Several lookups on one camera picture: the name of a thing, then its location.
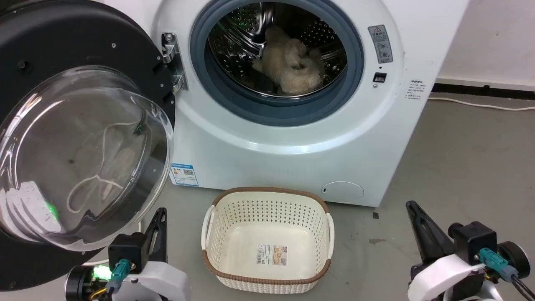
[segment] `metal hinge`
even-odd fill
[[[184,73],[184,64],[178,48],[177,35],[170,32],[162,33],[162,54],[163,62],[171,71],[173,81],[173,92],[178,90],[187,90],[188,83]]]

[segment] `blue label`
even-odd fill
[[[197,175],[192,165],[172,163],[169,176],[175,185],[199,186]]]

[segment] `brown basket rim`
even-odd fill
[[[304,197],[308,197],[317,201],[322,206],[325,213],[326,214],[329,213],[327,204],[320,197],[318,197],[317,195],[313,193],[300,191],[300,190],[286,189],[286,188],[276,188],[276,187],[237,187],[237,188],[228,189],[228,190],[225,190],[220,195],[218,195],[216,199],[213,201],[212,205],[216,206],[217,203],[219,203],[219,201],[222,200],[222,198],[234,192],[280,192],[280,193],[302,195]],[[227,273],[223,273],[219,271],[210,263],[210,260],[208,259],[208,252],[206,250],[202,250],[202,252],[203,252],[204,264],[206,265],[208,270],[210,270],[210,272],[214,273],[216,276],[230,279],[230,280],[260,283],[260,284],[288,285],[288,284],[308,284],[308,283],[316,282],[327,273],[327,270],[329,269],[329,266],[331,265],[331,259],[327,259],[325,261],[325,265],[323,266],[322,270],[319,271],[318,274],[308,279],[277,280],[277,279],[252,278],[252,277],[227,274]]]
[[[220,195],[218,195],[216,199],[213,201],[212,205],[217,206],[217,203],[219,203],[219,201],[221,201],[222,198],[235,192],[279,192],[279,193],[302,195],[303,197],[308,197],[318,202],[322,206],[323,211],[325,213],[329,213],[327,204],[317,195],[310,193],[310,192],[306,192],[306,191],[287,189],[287,188],[277,188],[277,187],[237,187],[237,188],[228,189],[228,190],[223,191]]]

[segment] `blue connector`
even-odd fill
[[[479,251],[479,261],[484,263],[488,268],[500,273],[502,279],[507,282],[512,281],[511,277],[513,275],[518,277],[516,268],[510,266],[507,260],[487,247]]]
[[[128,259],[121,259],[115,265],[113,272],[111,273],[111,279],[106,284],[106,291],[110,292],[113,288],[113,292],[117,293],[121,288],[123,280],[130,274],[130,261]]]

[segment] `laundry basket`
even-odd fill
[[[316,195],[265,187],[219,195],[204,217],[204,263],[226,286],[268,294],[310,290],[325,275],[334,223]]]

